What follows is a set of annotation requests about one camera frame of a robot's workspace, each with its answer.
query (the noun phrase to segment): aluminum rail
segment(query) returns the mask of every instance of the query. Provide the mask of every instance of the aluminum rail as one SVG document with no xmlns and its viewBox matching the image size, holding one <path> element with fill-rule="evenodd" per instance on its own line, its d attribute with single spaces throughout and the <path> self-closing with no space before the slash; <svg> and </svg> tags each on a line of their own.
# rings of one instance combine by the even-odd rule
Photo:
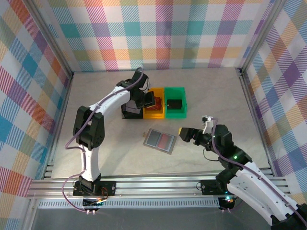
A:
<svg viewBox="0 0 307 230">
<path fill-rule="evenodd" d="M 285 194 L 290 194 L 285 178 L 274 177 L 270 169 L 262 169 L 262 172 Z M 212 197 L 202 195 L 196 188 L 200 180 L 214 180 L 218 172 L 194 175 L 131 175 L 131 176 L 107 176 L 102 181 L 116 181 L 115 196 L 109 198 L 196 198 Z M 61 187 L 65 179 L 44 179 L 32 182 L 29 199 L 64 199 Z M 69 199 L 73 197 L 73 183 L 70 180 L 65 185 L 65 194 Z"/>
</svg>

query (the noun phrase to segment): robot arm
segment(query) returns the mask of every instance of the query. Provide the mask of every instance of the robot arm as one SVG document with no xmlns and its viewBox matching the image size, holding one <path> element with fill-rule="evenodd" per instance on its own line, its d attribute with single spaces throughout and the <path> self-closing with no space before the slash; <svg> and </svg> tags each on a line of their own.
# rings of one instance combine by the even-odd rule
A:
<svg viewBox="0 0 307 230">
<path fill-rule="evenodd" d="M 213 120 L 203 117 L 203 122 Z M 181 128 L 179 136 L 185 142 L 205 147 L 219 155 L 225 170 L 216 176 L 216 186 L 222 193 L 232 193 L 249 204 L 271 225 L 272 230 L 305 230 L 307 205 L 298 205 L 278 189 L 242 149 L 234 145 L 225 125 L 213 126 L 212 134 L 201 129 Z"/>
<path fill-rule="evenodd" d="M 82 168 L 86 169 L 79 176 L 78 185 L 88 194 L 99 195 L 101 193 L 98 152 L 105 138 L 105 119 L 112 116 L 115 110 L 130 100 L 134 100 L 138 108 L 155 105 L 153 92 L 147 92 L 148 80 L 145 74 L 135 71 L 132 79 L 119 82 L 105 98 L 89 107 L 81 106 L 78 109 L 73 128 L 74 136 L 82 129 L 94 111 L 90 122 L 76 137 L 79 147 L 85 152 L 85 157 L 82 157 Z"/>
</svg>

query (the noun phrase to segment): colorful checkered wall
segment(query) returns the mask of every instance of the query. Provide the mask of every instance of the colorful checkered wall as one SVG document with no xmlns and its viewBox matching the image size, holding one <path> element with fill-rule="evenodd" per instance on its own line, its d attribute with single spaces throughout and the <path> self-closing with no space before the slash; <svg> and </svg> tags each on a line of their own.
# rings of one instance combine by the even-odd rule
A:
<svg viewBox="0 0 307 230">
<path fill-rule="evenodd" d="M 270 0 L 35 2 L 75 71 L 239 65 L 262 8 L 270 4 Z"/>
<path fill-rule="evenodd" d="M 17 229 L 68 85 L 21 0 L 0 1 L 0 230 Z"/>
<path fill-rule="evenodd" d="M 307 0 L 288 0 L 248 69 L 249 89 L 278 175 L 307 200 Z"/>
<path fill-rule="evenodd" d="M 257 38 L 259 37 L 259 33 L 262 30 L 263 25 L 264 25 L 265 21 L 267 20 L 268 16 L 270 15 L 270 13 L 272 11 L 272 7 L 273 7 L 275 2 L 276 2 L 276 0 L 270 0 L 264 14 L 262 15 L 261 20 L 260 20 L 260 22 L 259 22 L 259 24 L 258 24 L 258 26 L 257 26 L 257 28 L 256 28 L 256 30 L 253 34 L 253 36 L 251 37 L 251 39 L 249 41 L 249 44 L 248 44 L 248 46 L 247 46 L 247 48 L 244 52 L 243 58 L 241 59 L 241 62 L 239 64 L 239 66 L 237 66 L 237 67 L 241 68 L 243 66 L 244 62 L 246 61 L 246 58 L 249 55 L 251 48 L 254 46 Z"/>
</svg>

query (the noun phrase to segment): small box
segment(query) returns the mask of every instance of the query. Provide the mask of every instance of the small box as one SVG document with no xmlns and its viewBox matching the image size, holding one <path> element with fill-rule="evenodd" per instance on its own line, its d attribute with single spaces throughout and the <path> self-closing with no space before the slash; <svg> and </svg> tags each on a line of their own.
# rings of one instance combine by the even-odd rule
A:
<svg viewBox="0 0 307 230">
<path fill-rule="evenodd" d="M 152 88 L 148 92 L 151 91 L 153 91 L 155 97 L 161 98 L 161 110 L 149 110 L 143 108 L 143 118 L 163 119 L 165 118 L 164 88 Z"/>
<path fill-rule="evenodd" d="M 187 118 L 188 105 L 184 88 L 164 88 L 165 102 L 168 100 L 181 100 L 181 109 L 168 109 L 165 107 L 166 118 Z"/>
</svg>

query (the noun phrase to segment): metal frame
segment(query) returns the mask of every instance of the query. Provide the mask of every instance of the metal frame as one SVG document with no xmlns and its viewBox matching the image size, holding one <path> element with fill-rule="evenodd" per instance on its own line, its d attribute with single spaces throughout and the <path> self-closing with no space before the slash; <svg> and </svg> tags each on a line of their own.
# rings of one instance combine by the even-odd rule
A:
<svg viewBox="0 0 307 230">
<path fill-rule="evenodd" d="M 285 194 L 290 194 L 287 181 L 274 177 L 270 168 L 261 171 Z M 170 207 L 219 207 L 218 198 L 225 195 L 202 195 L 196 188 L 200 180 L 214 180 L 218 171 L 190 173 L 161 173 L 150 175 L 105 176 L 103 181 L 116 181 L 116 195 L 109 197 L 100 208 L 170 208 Z M 31 229 L 38 208 L 72 208 L 61 193 L 65 179 L 45 179 L 32 182 L 22 228 Z M 65 194 L 81 207 L 82 198 L 72 197 L 73 179 L 65 185 Z"/>
<path fill-rule="evenodd" d="M 259 121 L 259 119 L 257 117 L 256 108 L 255 108 L 254 103 L 252 101 L 251 94 L 248 91 L 248 84 L 246 82 L 246 77 L 245 77 L 244 74 L 241 74 L 241 70 L 240 69 L 237 69 L 237 74 L 238 74 L 238 77 L 239 77 L 239 80 L 240 80 L 240 83 L 241 83 L 241 86 L 242 86 L 242 89 L 243 89 L 243 93 L 244 93 L 246 102 L 248 104 L 248 108 L 249 108 L 250 114 L 251 114 L 251 116 L 253 118 L 254 124 L 255 124 L 255 126 L 256 126 L 256 128 L 258 130 L 260 139 L 262 141 L 262 145 L 264 147 L 265 154 L 267 156 L 270 168 L 272 170 L 272 174 L 274 176 L 277 176 L 277 172 L 276 172 L 276 169 L 274 167 L 273 160 L 272 160 L 272 158 L 271 158 L 271 156 L 269 154 L 269 149 L 268 149 L 268 146 L 266 145 L 266 142 L 265 142 L 264 134 L 263 134 L 263 132 L 261 130 L 261 125 L 260 125 L 260 121 Z"/>
</svg>

